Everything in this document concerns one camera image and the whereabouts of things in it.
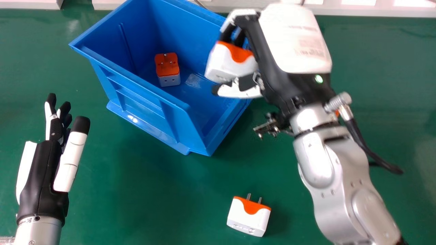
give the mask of robotic hand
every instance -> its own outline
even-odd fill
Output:
[[[68,214],[68,192],[88,136],[90,121],[78,116],[71,128],[70,102],[56,111],[56,95],[45,102],[45,141],[27,141],[18,171],[15,245],[58,245]]]
[[[263,97],[279,109],[254,131],[261,138],[280,132],[295,137],[298,170],[327,239],[337,245],[405,245],[371,183],[369,166],[403,171],[369,149],[351,112],[351,97],[330,86],[331,69],[313,13],[295,4],[272,3],[263,10],[239,9],[228,15],[205,77],[218,83],[212,89],[215,95]]]

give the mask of orange object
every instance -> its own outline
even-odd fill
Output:
[[[222,42],[222,41],[218,41],[217,43],[226,46],[230,50],[230,53],[232,54],[232,59],[237,63],[242,63],[246,61],[248,57],[253,56],[253,53],[250,50],[243,49],[233,44]]]
[[[154,57],[156,74],[158,77],[175,76],[180,74],[176,53],[157,54]]]
[[[262,204],[259,204],[257,202],[253,202],[247,199],[244,199],[242,197],[233,197],[234,199],[238,199],[244,204],[244,210],[247,214],[255,214],[257,211],[259,211],[262,208],[266,208],[271,211],[271,208]]]

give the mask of green surface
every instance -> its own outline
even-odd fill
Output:
[[[14,235],[15,181],[26,140],[44,138],[55,92],[92,126],[61,244],[329,244],[298,175],[292,139],[260,141],[271,107],[256,100],[213,157],[182,156],[106,109],[89,62],[68,43],[104,17],[86,1],[61,11],[0,10],[0,235]],[[371,169],[410,244],[436,239],[436,20],[319,17],[334,68],[373,150],[403,176]],[[265,237],[225,225],[234,195],[272,208]]]

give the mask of blue container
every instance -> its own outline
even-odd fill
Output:
[[[250,103],[212,95],[203,76],[224,20],[186,0],[127,0],[70,46],[90,60],[110,111],[184,155],[211,156]],[[181,84],[160,87],[154,56],[169,52]]]

